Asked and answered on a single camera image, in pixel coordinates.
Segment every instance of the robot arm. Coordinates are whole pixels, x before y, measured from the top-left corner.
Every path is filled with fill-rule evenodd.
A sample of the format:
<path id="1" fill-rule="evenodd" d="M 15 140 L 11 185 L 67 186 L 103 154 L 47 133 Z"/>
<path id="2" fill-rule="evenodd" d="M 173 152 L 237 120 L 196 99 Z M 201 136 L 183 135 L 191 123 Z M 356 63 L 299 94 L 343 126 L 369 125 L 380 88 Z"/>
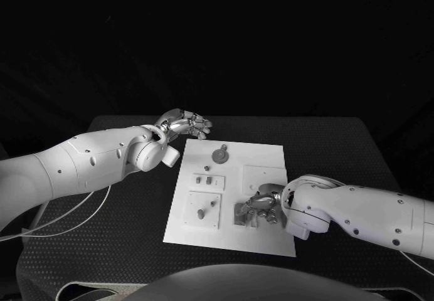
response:
<path id="1" fill-rule="evenodd" d="M 36 154 L 0 161 L 0 231 L 46 201 L 108 187 L 160 161 L 171 167 L 178 152 L 168 141 L 178 134 L 204 139 L 210 126 L 203 117 L 175 109 L 155 125 L 85 133 Z"/>
<path id="2" fill-rule="evenodd" d="M 269 209 L 276 203 L 286 216 L 285 230 L 302 240 L 310 231 L 327 232 L 334 221 L 351 237 L 434 259 L 432 202 L 307 175 L 279 192 L 268 189 L 253 196 L 239 214 L 248 208 Z"/>

